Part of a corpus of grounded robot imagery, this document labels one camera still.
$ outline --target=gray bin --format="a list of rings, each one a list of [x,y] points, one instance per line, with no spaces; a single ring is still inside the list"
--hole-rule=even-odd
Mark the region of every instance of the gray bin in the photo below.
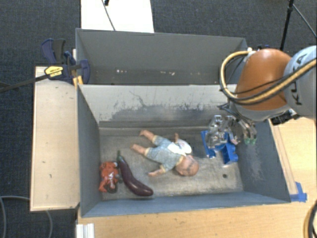
[[[220,153],[209,159],[204,152],[200,131],[225,114],[217,105],[226,98],[211,83],[217,83],[222,59],[246,48],[244,39],[77,29],[76,41],[77,59],[88,59],[92,70],[90,84],[80,85],[77,95],[82,217],[291,201],[267,122],[257,124],[255,145],[237,146],[237,163],[226,166]],[[235,82],[239,70],[230,73]],[[151,146],[138,136],[142,128],[167,138],[178,132],[200,163],[197,175],[148,177],[159,164],[129,149],[134,142]],[[99,165],[115,161],[118,150],[153,196],[138,197],[123,183],[116,194],[98,191]]]

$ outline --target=purple eggplant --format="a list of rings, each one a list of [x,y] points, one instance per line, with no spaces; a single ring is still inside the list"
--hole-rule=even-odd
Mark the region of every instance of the purple eggplant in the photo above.
[[[139,180],[135,179],[129,165],[127,164],[125,159],[120,155],[120,151],[118,151],[117,162],[121,170],[123,182],[131,192],[133,192],[137,196],[153,195],[153,190],[151,188],[147,187]]]

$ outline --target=red toy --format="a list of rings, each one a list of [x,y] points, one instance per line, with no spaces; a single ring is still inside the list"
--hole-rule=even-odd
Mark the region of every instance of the red toy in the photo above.
[[[101,171],[101,178],[103,179],[99,185],[99,191],[116,193],[118,182],[118,164],[116,162],[103,162],[99,169]]]

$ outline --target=doll arm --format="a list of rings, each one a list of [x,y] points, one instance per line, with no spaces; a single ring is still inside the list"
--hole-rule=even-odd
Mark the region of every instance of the doll arm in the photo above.
[[[178,133],[175,133],[174,135],[175,135],[175,143],[177,143],[179,140],[179,135],[178,135]]]
[[[149,175],[150,177],[156,177],[156,176],[161,175],[161,174],[164,174],[164,173],[165,173],[165,170],[162,169],[162,168],[160,168],[160,169],[155,170],[155,171],[153,171],[153,172],[149,172],[148,175]]]

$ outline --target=blue object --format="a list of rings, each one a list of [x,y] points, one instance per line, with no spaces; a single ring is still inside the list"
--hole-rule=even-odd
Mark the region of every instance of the blue object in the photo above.
[[[206,144],[205,137],[206,137],[207,132],[208,132],[208,130],[203,130],[203,131],[200,132],[200,134],[201,134],[202,139],[203,139],[203,145],[204,145],[204,148],[205,148],[206,155],[207,155],[207,157],[209,157],[211,159],[211,158],[216,157],[216,153],[215,153],[215,151],[213,149],[208,148],[208,146]]]
[[[53,51],[53,39],[47,39],[41,44],[41,52],[49,64],[56,64],[57,60]]]
[[[299,182],[295,182],[297,187],[297,194],[290,195],[292,202],[306,202],[307,201],[307,193],[303,193],[302,186]]]
[[[229,165],[229,164],[232,164],[232,163],[238,161],[238,155],[235,153],[236,147],[234,144],[232,144],[230,142],[229,133],[225,132],[225,134],[224,134],[224,137],[227,140],[227,143],[217,145],[214,148],[209,148],[206,144],[206,141],[205,141],[205,137],[206,137],[207,132],[208,132],[208,130],[202,131],[201,136],[203,139],[203,144],[204,144],[206,155],[209,158],[214,158],[216,156],[215,151],[221,151],[223,162],[225,164]]]
[[[48,78],[51,80],[61,80],[69,84],[73,83],[73,76],[71,70],[81,70],[81,76],[83,83],[87,84],[90,78],[90,67],[86,59],[80,61],[80,65],[76,65],[76,60],[69,51],[63,53],[63,47],[65,44],[64,39],[47,39],[41,44],[42,55],[47,59],[50,65],[58,64],[63,67],[62,75]],[[62,61],[62,55],[66,58],[66,63]]]

